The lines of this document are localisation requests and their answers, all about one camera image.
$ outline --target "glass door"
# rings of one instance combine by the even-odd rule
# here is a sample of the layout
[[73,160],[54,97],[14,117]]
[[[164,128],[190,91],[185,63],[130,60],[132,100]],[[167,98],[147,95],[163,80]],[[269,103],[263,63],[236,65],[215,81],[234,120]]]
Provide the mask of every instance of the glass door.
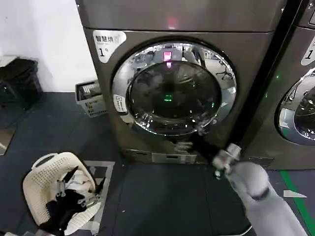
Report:
[[236,96],[232,67],[201,44],[164,42],[131,55],[112,83],[113,102],[142,129],[164,136],[217,125]]
[[288,140],[315,145],[315,72],[311,69],[286,94],[279,115],[279,129]]

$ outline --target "washing machine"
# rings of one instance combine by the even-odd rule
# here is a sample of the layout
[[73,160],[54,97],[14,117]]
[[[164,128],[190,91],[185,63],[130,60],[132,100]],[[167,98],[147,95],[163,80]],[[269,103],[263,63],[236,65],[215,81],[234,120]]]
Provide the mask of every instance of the washing machine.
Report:
[[284,0],[77,0],[118,144],[142,162],[197,164],[225,148]]
[[315,168],[315,14],[303,1],[247,127],[244,158],[270,169]]

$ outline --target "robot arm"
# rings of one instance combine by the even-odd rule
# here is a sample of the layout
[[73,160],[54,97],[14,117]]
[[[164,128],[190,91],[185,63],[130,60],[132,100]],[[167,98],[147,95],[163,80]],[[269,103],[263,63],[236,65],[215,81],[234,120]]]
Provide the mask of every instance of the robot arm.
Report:
[[246,216],[257,236],[307,236],[289,205],[272,187],[267,172],[251,162],[239,162],[240,148],[230,145],[214,158],[213,165],[224,170],[225,177],[242,200]]

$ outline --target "red light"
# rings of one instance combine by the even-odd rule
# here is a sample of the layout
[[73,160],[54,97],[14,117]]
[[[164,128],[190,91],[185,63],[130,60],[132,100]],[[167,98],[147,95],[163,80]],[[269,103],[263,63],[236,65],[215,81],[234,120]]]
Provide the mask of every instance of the red light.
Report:
[[163,53],[163,61],[171,60],[172,59],[172,52],[164,52]]

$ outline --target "white paper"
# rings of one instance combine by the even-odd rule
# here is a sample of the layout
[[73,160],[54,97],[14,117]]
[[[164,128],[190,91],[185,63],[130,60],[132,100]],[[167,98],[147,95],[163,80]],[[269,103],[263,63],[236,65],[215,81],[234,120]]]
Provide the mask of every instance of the white paper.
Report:
[[315,60],[315,36],[301,60],[301,65],[309,65]]
[[93,39],[98,58],[102,63],[107,63],[114,51],[126,41],[125,32],[118,30],[94,30]]
[[114,94],[113,95],[113,102],[114,102],[114,106],[116,108],[116,111],[127,112],[126,99],[123,96]]

